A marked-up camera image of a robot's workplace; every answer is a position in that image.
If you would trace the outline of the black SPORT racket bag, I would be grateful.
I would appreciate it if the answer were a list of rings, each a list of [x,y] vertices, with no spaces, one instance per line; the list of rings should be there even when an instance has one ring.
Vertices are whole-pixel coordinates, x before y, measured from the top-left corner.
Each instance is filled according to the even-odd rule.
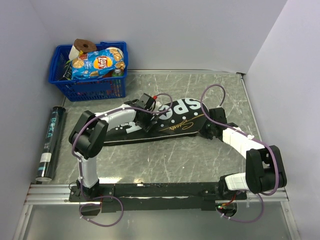
[[[199,100],[181,98],[172,102],[172,108],[161,115],[148,132],[134,122],[126,122],[106,133],[104,145],[118,146],[193,137],[200,132],[206,121]]]

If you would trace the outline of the black shuttlecock tube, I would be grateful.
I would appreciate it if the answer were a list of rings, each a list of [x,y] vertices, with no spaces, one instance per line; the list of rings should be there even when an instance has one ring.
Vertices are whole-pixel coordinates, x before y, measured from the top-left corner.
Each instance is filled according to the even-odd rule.
[[[37,182],[50,182],[55,177],[65,120],[66,109],[62,106],[54,106],[50,114],[48,128],[35,177]]]

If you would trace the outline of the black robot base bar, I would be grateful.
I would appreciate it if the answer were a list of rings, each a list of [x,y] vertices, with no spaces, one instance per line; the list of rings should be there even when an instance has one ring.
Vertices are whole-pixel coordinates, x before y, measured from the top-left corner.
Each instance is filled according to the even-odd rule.
[[[79,185],[70,189],[69,202],[98,204],[102,213],[124,211],[215,211],[216,203],[246,200],[247,194],[218,182],[103,183],[83,197]]]

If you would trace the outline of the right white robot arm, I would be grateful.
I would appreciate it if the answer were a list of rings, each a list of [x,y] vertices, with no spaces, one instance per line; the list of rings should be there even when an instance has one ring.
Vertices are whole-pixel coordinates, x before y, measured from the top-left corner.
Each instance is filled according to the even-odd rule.
[[[230,199],[236,191],[269,196],[287,185],[282,155],[277,146],[266,146],[253,135],[244,133],[235,123],[228,123],[222,107],[203,114],[207,120],[201,134],[210,140],[219,139],[245,159],[245,172],[220,177],[218,193],[223,199]]]

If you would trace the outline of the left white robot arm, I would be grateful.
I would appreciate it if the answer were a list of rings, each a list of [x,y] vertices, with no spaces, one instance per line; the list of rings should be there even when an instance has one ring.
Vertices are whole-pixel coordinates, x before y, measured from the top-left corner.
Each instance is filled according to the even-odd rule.
[[[148,132],[158,119],[156,99],[156,96],[144,93],[139,99],[102,113],[89,110],[82,113],[69,136],[69,142],[71,153],[78,163],[77,186],[87,201],[93,201],[99,195],[97,155],[104,146],[107,132],[129,122]]]

